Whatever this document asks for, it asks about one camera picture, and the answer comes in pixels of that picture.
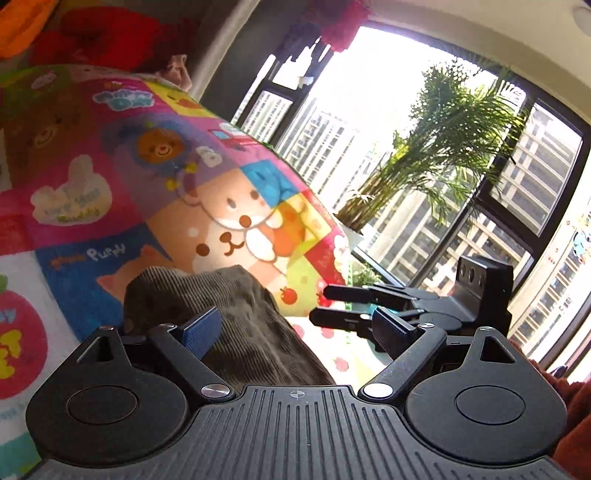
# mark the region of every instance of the brown corduroy cloth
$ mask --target brown corduroy cloth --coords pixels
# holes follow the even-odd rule
[[[271,293],[240,266],[188,275],[150,267],[127,286],[125,330],[142,335],[181,325],[205,310],[222,314],[222,334],[202,359],[236,391],[244,385],[334,385],[318,357],[279,314]]]

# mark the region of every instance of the window frame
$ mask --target window frame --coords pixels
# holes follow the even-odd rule
[[[396,35],[402,35],[469,61],[474,61],[476,58],[480,57],[479,55],[465,48],[458,47],[444,40],[409,30],[407,28],[388,25],[377,21],[367,21],[363,26],[387,31]],[[255,89],[245,109],[240,115],[240,118],[238,119],[237,126],[240,127],[243,125],[261,93],[264,91],[274,93],[275,95],[290,100],[292,101],[292,104],[287,109],[283,119],[280,121],[271,139],[269,140],[271,145],[277,146],[281,140],[281,137],[288,129],[293,119],[296,117],[298,110],[302,107],[304,101],[308,97],[308,94],[310,93],[315,81],[332,58],[333,52],[329,49],[324,53],[325,48],[326,46],[321,41],[319,41],[312,51],[312,62],[308,71],[306,72],[306,76],[314,77],[314,82],[297,90],[292,90],[273,82],[275,75],[282,65],[280,62],[275,61],[267,76],[263,78],[258,87]],[[493,74],[498,74],[501,69],[502,67],[498,64],[492,64],[488,68],[488,70]],[[566,210],[573,198],[577,185],[579,184],[586,161],[589,158],[589,153],[591,151],[591,125],[589,125],[585,120],[578,116],[577,113],[572,111],[566,105],[529,80],[513,73],[511,75],[511,82],[525,92],[526,97],[521,106],[522,112],[526,112],[528,109],[531,110],[531,108],[533,108],[533,106],[536,104],[540,105],[581,137],[579,151],[576,153],[576,156],[571,164],[568,176],[564,179],[564,183],[560,191],[557,193],[556,201],[552,210],[545,219],[539,233],[536,233],[508,208],[503,206],[499,200],[494,198],[492,192],[495,187],[491,185],[490,182],[483,180],[480,185],[478,185],[470,200],[460,208],[456,217],[450,222],[445,233],[440,237],[441,240],[436,245],[435,250],[427,257],[421,268],[418,269],[406,286],[419,287],[423,283],[431,270],[437,265],[439,259],[445,254],[451,242],[455,239],[455,237],[457,237],[464,222],[468,219],[473,209],[484,213],[491,221],[495,222],[496,225],[503,229],[506,234],[509,235],[509,237],[512,238],[518,245],[522,246],[530,255],[529,259],[526,260],[524,267],[514,279],[511,298],[513,298],[513,296],[519,292],[537,263],[543,258],[544,252],[550,244],[553,235],[558,230],[558,227],[560,226]],[[512,140],[513,144],[510,145],[511,150],[515,149],[517,142],[518,140]],[[511,161],[510,158],[504,158],[499,155],[493,160],[492,165],[500,173],[509,161]],[[353,250],[352,255],[357,260],[368,264],[371,268],[379,272],[380,275],[382,275],[383,278],[387,280],[387,282],[400,287],[404,286],[399,279],[397,279],[381,264],[379,264],[359,248]],[[581,310],[576,314],[576,318],[573,320],[572,325],[567,328],[567,330],[560,336],[556,345],[554,345],[546,354],[542,361],[543,367],[550,365],[558,357],[560,352],[567,345],[568,341],[570,341],[570,339],[572,339],[572,337],[582,327],[582,319],[587,317],[589,311],[591,311],[590,309],[591,295]]]

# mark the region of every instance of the colorful cartoon blanket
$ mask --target colorful cartoon blanket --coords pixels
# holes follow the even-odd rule
[[[344,283],[348,245],[290,166],[172,84],[87,66],[0,79],[0,478],[36,463],[28,400],[123,324],[131,279],[235,264],[307,316]]]

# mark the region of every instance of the bright sky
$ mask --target bright sky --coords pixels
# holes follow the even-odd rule
[[[346,51],[334,54],[310,97],[317,97],[323,110],[347,120],[385,150],[395,129],[404,134],[411,126],[408,116],[423,86],[423,72],[452,58],[410,38],[362,27]],[[270,57],[261,69],[257,81],[266,75],[273,59]],[[275,81],[296,88],[298,77],[305,74],[309,64],[310,51],[305,49],[296,62],[283,65]],[[477,87],[493,80],[490,73],[482,72],[469,85]],[[556,123],[559,138],[567,144],[578,143],[574,132]]]

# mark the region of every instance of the white plant pot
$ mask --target white plant pot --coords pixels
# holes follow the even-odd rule
[[[343,229],[343,232],[345,232],[347,240],[349,241],[349,250],[353,251],[355,247],[358,247],[359,244],[363,242],[365,237],[363,237],[361,233],[354,232],[351,228],[341,222],[339,222],[339,225]]]

